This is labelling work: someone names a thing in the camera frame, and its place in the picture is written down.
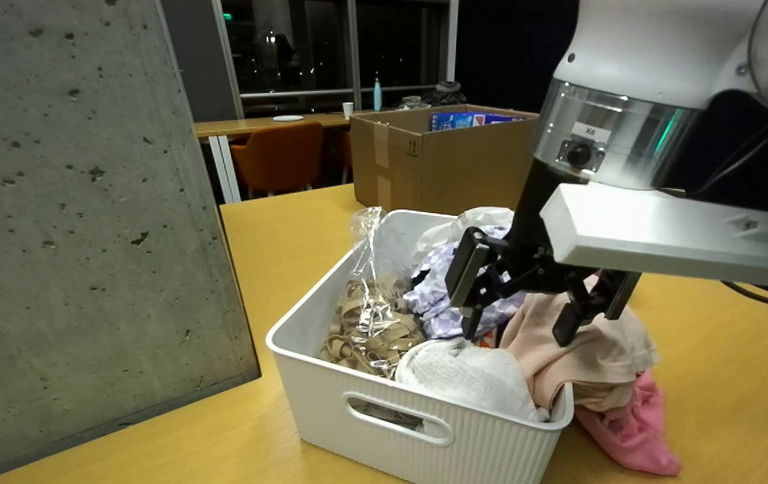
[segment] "concrete wall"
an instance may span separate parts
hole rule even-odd
[[[239,93],[225,64],[212,3],[162,0],[162,4],[193,119],[211,122],[239,118],[235,107]]]
[[[0,469],[258,376],[156,0],[0,0]]]

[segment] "chair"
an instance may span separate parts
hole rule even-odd
[[[243,146],[231,146],[231,159],[249,189],[274,191],[299,190],[321,173],[323,128],[318,122],[262,128],[252,133]]]
[[[339,160],[341,161],[341,184],[347,183],[347,174],[353,171],[353,159],[351,157],[351,132],[343,131],[339,134]]]

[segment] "yellow table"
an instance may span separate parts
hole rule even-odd
[[[342,113],[313,113],[303,114],[302,122],[319,122],[323,128],[347,128],[351,125]],[[214,156],[214,167],[220,178],[225,203],[242,201],[234,162],[231,160],[231,150],[228,146],[230,138],[250,134],[262,128],[285,126],[289,122],[274,122],[272,117],[251,118],[245,120],[221,120],[221,122],[197,122],[196,136],[204,144],[211,147]]]
[[[349,248],[360,205],[343,185],[223,206],[260,379],[0,476],[0,483],[397,482],[301,442],[267,330]],[[718,282],[645,275],[632,307],[663,361],[667,440],[680,481],[768,483],[768,306]],[[565,429],[544,482],[638,483],[577,425]]]

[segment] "product box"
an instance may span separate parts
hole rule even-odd
[[[522,118],[433,131],[435,113]],[[532,164],[538,114],[470,104],[351,116],[357,201],[387,210],[460,214],[473,206],[515,209]]]
[[[471,126],[512,122],[513,120],[522,119],[524,118],[494,113],[432,113],[432,131],[470,128]]]

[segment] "pink cloth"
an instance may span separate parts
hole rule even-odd
[[[584,282],[592,288],[598,278]],[[518,360],[536,405],[550,409],[566,382],[574,403],[595,411],[623,407],[638,374],[658,362],[655,345],[638,316],[626,307],[616,321],[604,315],[583,325],[574,341],[560,347],[552,328],[567,294],[532,294],[510,319],[500,347]]]
[[[632,399],[599,413],[575,407],[574,416],[599,447],[620,465],[657,475],[678,475],[679,459],[664,441],[664,395],[650,370],[632,383]]]

